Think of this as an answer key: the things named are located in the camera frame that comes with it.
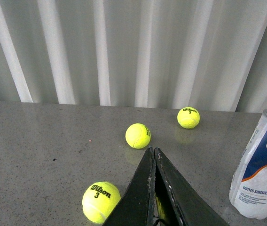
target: speckled stone surface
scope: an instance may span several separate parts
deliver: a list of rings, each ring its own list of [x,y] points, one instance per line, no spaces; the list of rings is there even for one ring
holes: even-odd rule
[[[245,218],[228,192],[261,114],[200,111],[191,130],[178,110],[0,102],[0,226],[92,226],[84,191],[110,181],[124,194],[144,150],[125,131],[140,122],[198,194],[231,226],[267,226]]]

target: tennis ball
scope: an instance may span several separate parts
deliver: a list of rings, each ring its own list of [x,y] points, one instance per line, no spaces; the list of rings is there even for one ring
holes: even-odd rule
[[[142,149],[146,147],[150,142],[150,130],[143,124],[133,124],[128,127],[125,133],[125,139],[131,147]]]
[[[186,129],[192,129],[199,124],[200,115],[193,107],[185,107],[177,114],[177,121]]]
[[[109,182],[94,183],[83,195],[83,213],[90,221],[102,224],[120,199],[120,193],[113,184]]]

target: curtain fold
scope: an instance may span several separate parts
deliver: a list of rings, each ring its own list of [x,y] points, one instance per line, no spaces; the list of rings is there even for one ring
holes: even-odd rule
[[[260,113],[267,0],[0,0],[0,101]]]

